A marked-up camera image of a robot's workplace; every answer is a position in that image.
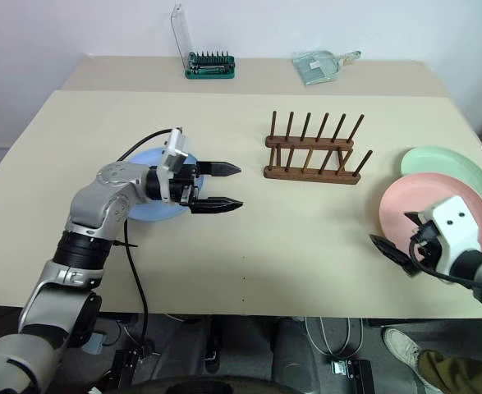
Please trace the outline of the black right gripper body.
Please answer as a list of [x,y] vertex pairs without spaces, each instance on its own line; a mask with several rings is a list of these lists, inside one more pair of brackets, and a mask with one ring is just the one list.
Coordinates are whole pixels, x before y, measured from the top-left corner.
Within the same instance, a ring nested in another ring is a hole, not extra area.
[[437,263],[442,253],[439,235],[439,230],[432,221],[419,226],[410,241],[411,260],[414,263]]

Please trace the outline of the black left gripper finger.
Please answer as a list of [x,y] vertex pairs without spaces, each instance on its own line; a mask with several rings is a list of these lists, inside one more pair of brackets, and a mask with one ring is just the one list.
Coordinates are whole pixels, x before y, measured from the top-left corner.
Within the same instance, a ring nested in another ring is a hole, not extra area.
[[216,214],[231,212],[243,205],[241,201],[228,197],[208,197],[196,199],[189,204],[189,209],[194,214]]
[[196,163],[196,176],[231,176],[241,173],[241,169],[227,162],[198,161]]

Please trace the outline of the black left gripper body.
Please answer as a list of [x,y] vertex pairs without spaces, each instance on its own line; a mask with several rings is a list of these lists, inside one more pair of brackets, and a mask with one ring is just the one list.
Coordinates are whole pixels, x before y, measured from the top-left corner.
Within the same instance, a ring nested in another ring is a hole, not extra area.
[[170,200],[181,206],[193,206],[203,185],[199,163],[183,164],[169,181]]

